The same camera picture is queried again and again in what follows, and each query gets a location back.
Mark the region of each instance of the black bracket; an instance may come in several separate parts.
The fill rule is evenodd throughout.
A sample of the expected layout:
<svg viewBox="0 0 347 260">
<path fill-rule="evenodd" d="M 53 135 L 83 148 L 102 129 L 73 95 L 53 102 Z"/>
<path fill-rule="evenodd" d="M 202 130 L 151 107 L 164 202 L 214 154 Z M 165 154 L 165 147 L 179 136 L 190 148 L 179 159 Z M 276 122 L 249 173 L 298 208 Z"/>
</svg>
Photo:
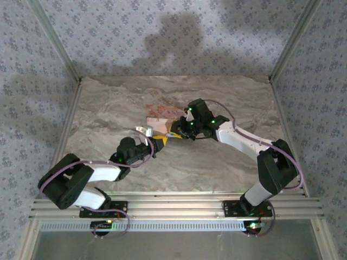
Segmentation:
<svg viewBox="0 0 347 260">
<path fill-rule="evenodd" d="M 111 201 L 108 209 L 128 211 L 127 201 Z M 125 218 L 125 215 L 119 212 L 94 212 L 84 207 L 80 209 L 80 218 Z"/>
<path fill-rule="evenodd" d="M 111 229 L 112 228 L 112 223 L 108 223 L 107 221 L 92 221 L 90 224 L 90 229 L 95 229 L 95 227 L 97 227 L 98 229 Z M 105 235 L 107 235 L 109 233 L 109 231 L 96 231 L 95 235 L 99 236 L 99 237 L 103 237 Z"/>
<path fill-rule="evenodd" d="M 239 200 L 225 200 L 222 202 L 224 216 L 226 218 L 232 217 L 272 217 L 272 209 L 268 201 L 263 201 L 259 204 L 250 214 L 246 214 L 242 209 Z"/>
</svg>

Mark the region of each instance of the cable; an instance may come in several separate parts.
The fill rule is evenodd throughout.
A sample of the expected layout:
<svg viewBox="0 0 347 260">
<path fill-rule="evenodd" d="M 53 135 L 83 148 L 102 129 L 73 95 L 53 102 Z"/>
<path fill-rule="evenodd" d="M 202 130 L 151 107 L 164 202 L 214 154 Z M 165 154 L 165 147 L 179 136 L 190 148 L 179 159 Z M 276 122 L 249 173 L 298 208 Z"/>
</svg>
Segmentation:
<svg viewBox="0 0 347 260">
<path fill-rule="evenodd" d="M 275 226 L 275 221 L 276 221 L 275 208 L 273 207 L 272 203 L 271 203 L 269 200 L 268 200 L 267 202 L 269 203 L 269 205 L 270 205 L 270 207 L 271 207 L 271 210 L 272 210 L 272 216 L 273 216 L 272 222 L 271 222 L 270 227 L 268 228 L 268 230 L 266 230 L 266 231 L 265 231 L 264 233 L 262 233 L 262 234 L 256 234 L 256 233 L 254 233 L 254 231 L 253 231 L 252 229 L 247 229 L 248 231 L 252 232 L 253 235 L 254 235 L 255 237 L 263 237 L 263 236 L 266 236 L 267 234 L 269 234 L 269 233 L 271 232 L 271 230 L 272 230 L 273 227 Z"/>
<path fill-rule="evenodd" d="M 128 167 L 128 168 L 137 168 L 137 167 L 139 167 L 139 166 L 141 166 L 141 165 L 144 165 L 146 162 L 148 162 L 148 160 L 150 160 L 150 159 L 152 158 L 152 156 L 153 156 L 153 154 L 154 154 L 154 146 L 153 146 L 153 143 L 152 143 L 152 141 L 148 138 L 148 136 L 146 136 L 144 133 L 142 133 L 142 132 L 140 132 L 140 131 L 137 131 L 137 130 L 135 130 L 135 129 L 131 129 L 131 130 L 137 132 L 138 134 L 143 135 L 143 136 L 147 139 L 147 141 L 148 141 L 148 143 L 149 143 L 149 145 L 150 145 L 150 147 L 151 147 L 151 154 L 150 154 L 150 156 L 149 156 L 146 160 L 144 160 L 144 161 L 141 162 L 140 164 L 135 164 L 135 165 L 119 164 L 119 163 L 117 163 L 117 162 L 112 162 L 112 161 L 87 161 L 87 160 L 76 161 L 76 162 L 73 162 L 72 164 L 69 164 L 69 165 L 63 167 L 62 169 L 60 169 L 59 171 L 57 171 L 56 173 L 54 173 L 51 177 L 49 177 L 49 178 L 41 185 L 41 187 L 40 187 L 40 195 L 43 196 L 43 197 L 45 197 L 45 195 L 43 194 L 44 188 L 46 188 L 47 185 L 48 185 L 54 178 L 56 178 L 59 174 L 63 173 L 63 172 L 66 171 L 67 169 L 69 169 L 69 168 L 71 168 L 71 167 L 73 167 L 73 166 L 75 166 L 75 165 L 78 165 L 78 164 L 112 165 L 112 166 L 117 166 L 117 167 L 118 167 L 118 166 L 121 166 L 121 167 Z"/>
<path fill-rule="evenodd" d="M 91 209 L 90 207 L 84 207 L 85 209 L 89 210 L 89 211 L 93 211 L 93 212 L 119 212 L 119 213 L 122 213 L 123 215 L 125 215 L 125 217 L 127 218 L 128 220 L 128 224 L 126 225 L 126 228 L 125 230 L 121 233 L 121 234 L 117 234 L 117 235 L 114 235 L 114 236 L 98 236 L 97 235 L 97 229 L 104 225 L 104 223 L 101 223 L 99 225 L 96 225 L 94 227 L 94 230 L 93 230 L 93 234 L 95 236 L 95 238 L 101 238 L 101 239 L 110 239 L 110 238 L 117 238 L 117 237 L 121 237 L 123 236 L 125 233 L 127 233 L 127 231 L 129 230 L 130 228 L 130 216 L 123 210 L 117 210 L 117 209 L 108 209 L 108 210 L 94 210 L 94 209 Z"/>
<path fill-rule="evenodd" d="M 231 113 L 231 111 L 225 106 L 223 105 L 222 103 L 216 101 L 216 100 L 212 100 L 212 99 L 205 99 L 205 101 L 210 101 L 210 102 L 213 102 L 213 103 L 216 103 L 218 105 L 220 105 L 221 107 L 223 107 L 227 112 L 228 114 L 232 117 L 233 119 L 233 128 L 235 130 L 235 132 L 237 132 L 239 135 L 241 135 L 242 137 L 250 140 L 250 141 L 253 141 L 253 142 L 256 142 L 256 143 L 259 143 L 259 140 L 258 139 L 255 139 L 247 134 L 244 134 L 242 132 L 240 132 L 237 128 L 236 128 L 236 117 Z M 261 144 L 265 145 L 265 146 L 268 146 L 274 150 L 276 150 L 277 152 L 283 154 L 286 158 L 288 158 L 289 161 L 291 161 L 291 163 L 296 167 L 296 169 L 298 170 L 299 172 L 299 175 L 300 175 L 300 180 L 299 180 L 299 184 L 296 185 L 296 186 L 293 186 L 293 187 L 286 187 L 284 189 L 286 190 L 296 190 L 296 189 L 299 189 L 302 187 L 303 183 L 304 183 L 304 173 L 300 167 L 300 165 L 294 160 L 293 157 L 291 157 L 289 154 L 287 154 L 285 151 L 283 151 L 282 149 L 280 148 L 277 148 L 276 146 L 272 145 L 272 144 L 268 144 L 266 142 L 260 142 Z"/>
</svg>

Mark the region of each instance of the patterned wallpaper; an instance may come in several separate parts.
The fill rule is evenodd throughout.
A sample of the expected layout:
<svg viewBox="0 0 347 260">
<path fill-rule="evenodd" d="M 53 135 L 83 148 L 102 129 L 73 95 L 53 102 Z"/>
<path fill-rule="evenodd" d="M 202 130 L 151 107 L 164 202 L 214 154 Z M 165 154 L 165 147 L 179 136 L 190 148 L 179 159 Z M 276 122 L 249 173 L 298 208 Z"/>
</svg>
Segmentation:
<svg viewBox="0 0 347 260">
<path fill-rule="evenodd" d="M 74 84 L 26 2 L 0 10 L 0 259 L 13 259 Z"/>
<path fill-rule="evenodd" d="M 347 259 L 347 2 L 323 1 L 275 87 L 313 196 Z"/>
<path fill-rule="evenodd" d="M 41 0 L 82 76 L 269 75 L 305 2 Z"/>
</svg>

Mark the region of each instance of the marble surface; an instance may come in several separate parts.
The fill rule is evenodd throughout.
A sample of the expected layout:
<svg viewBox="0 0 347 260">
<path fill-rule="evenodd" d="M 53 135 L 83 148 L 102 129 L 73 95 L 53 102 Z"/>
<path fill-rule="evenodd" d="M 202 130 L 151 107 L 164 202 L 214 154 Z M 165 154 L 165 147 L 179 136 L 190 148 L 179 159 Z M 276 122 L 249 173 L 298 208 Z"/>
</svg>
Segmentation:
<svg viewBox="0 0 347 260">
<path fill-rule="evenodd" d="M 123 137 L 136 137 L 128 129 L 145 125 L 147 104 L 184 107 L 197 98 L 224 103 L 237 124 L 256 135 L 283 138 L 270 85 L 243 76 L 98 77 L 83 78 L 81 86 L 65 152 L 83 159 L 107 160 Z M 124 180 L 93 185 L 105 191 L 241 192 L 257 179 L 256 162 L 228 145 L 171 138 L 156 159 Z"/>
</svg>

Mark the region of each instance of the metal plate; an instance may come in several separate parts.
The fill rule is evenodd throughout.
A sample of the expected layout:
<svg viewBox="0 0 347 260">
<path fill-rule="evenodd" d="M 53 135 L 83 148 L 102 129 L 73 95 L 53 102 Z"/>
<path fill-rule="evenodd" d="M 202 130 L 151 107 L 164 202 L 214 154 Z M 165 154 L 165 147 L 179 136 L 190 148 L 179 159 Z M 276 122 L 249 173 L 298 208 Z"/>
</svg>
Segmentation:
<svg viewBox="0 0 347 260">
<path fill-rule="evenodd" d="M 127 201 L 111 201 L 110 209 L 128 211 Z M 125 215 L 119 212 L 93 212 L 84 208 L 80 209 L 80 218 L 125 218 Z"/>
<path fill-rule="evenodd" d="M 239 200 L 225 200 L 222 203 L 223 209 L 224 209 L 224 216 L 226 218 L 231 217 L 272 217 L 272 210 L 266 201 L 259 204 L 257 206 L 256 210 L 254 210 L 250 215 L 245 214 L 243 209 L 240 206 Z"/>
</svg>

